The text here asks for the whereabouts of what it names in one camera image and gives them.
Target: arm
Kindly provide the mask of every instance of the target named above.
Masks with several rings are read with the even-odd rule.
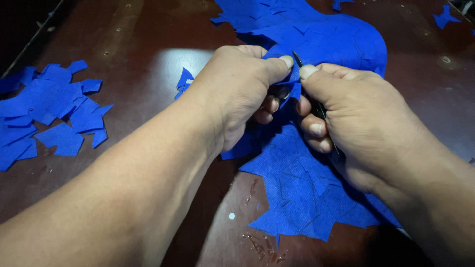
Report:
[[[388,205],[434,263],[473,266],[475,168],[440,143],[379,75],[333,64],[303,66],[300,75],[309,96],[328,109],[325,122],[310,114],[305,97],[297,104],[307,142],[323,153],[335,142],[346,155],[336,166],[346,180]]]
[[[218,49],[177,102],[2,224],[0,266],[159,265],[211,162],[288,75],[291,58],[265,53]],[[261,120],[276,109],[266,103]]]

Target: left hand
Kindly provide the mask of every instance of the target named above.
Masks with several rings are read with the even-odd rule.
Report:
[[[224,145],[231,149],[241,139],[246,121],[254,114],[259,123],[272,121],[279,108],[279,99],[267,96],[271,84],[289,75],[294,59],[291,56],[262,59],[267,50],[260,46],[224,46],[216,50],[193,81],[192,90],[200,90],[221,112]]]

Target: hand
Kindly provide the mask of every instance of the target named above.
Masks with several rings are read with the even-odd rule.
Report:
[[[417,161],[410,155],[435,139],[399,92],[373,72],[324,63],[303,66],[300,77],[308,95],[328,110],[325,122],[301,97],[296,108],[306,141],[322,153],[335,142],[346,155],[339,171],[361,191],[374,192],[381,183],[397,187],[405,167],[400,163]]]
[[[201,88],[200,94],[217,105],[224,128],[222,151],[231,149],[241,139],[246,121],[254,112],[256,120],[266,124],[279,108],[278,98],[266,97],[267,90],[269,85],[287,77],[294,59],[262,59],[266,53],[259,46],[221,47],[193,81],[190,89]]]

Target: brown table surface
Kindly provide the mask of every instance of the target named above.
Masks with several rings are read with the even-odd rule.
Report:
[[[322,13],[334,14],[331,0],[308,2]],[[343,3],[342,13],[367,21],[381,33],[388,47],[386,79],[445,145],[469,161],[475,157],[475,37],[472,25],[454,8],[452,15],[462,23],[437,28],[432,14],[440,14],[443,4],[447,3],[355,0]],[[182,67],[196,75],[218,47],[243,44],[229,24],[211,24],[209,19],[217,17],[220,8],[210,0],[79,0],[62,11],[66,16],[51,25],[56,31],[43,32],[18,67],[41,69],[47,63],[67,66],[86,60],[89,69],[74,80],[104,80],[102,91],[91,98],[102,105],[115,104],[104,117],[109,140],[92,149],[92,136],[86,136],[77,157],[54,156],[54,149],[38,142],[37,158],[0,173],[0,222],[74,178],[173,103]],[[361,229],[336,223],[328,242],[282,236],[276,251],[274,237],[266,240],[264,233],[247,226],[268,203],[262,178],[238,172],[245,162],[213,162],[162,266],[429,264],[414,243],[388,227]],[[234,220],[228,218],[231,212]]]

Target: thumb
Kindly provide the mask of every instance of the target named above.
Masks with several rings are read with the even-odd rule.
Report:
[[[294,58],[291,56],[281,56],[263,59],[266,65],[266,74],[269,79],[269,85],[282,81],[289,75]]]
[[[341,85],[346,82],[345,80],[313,65],[302,66],[299,75],[305,91],[320,103],[326,103],[333,97],[342,96],[348,90],[347,86]]]

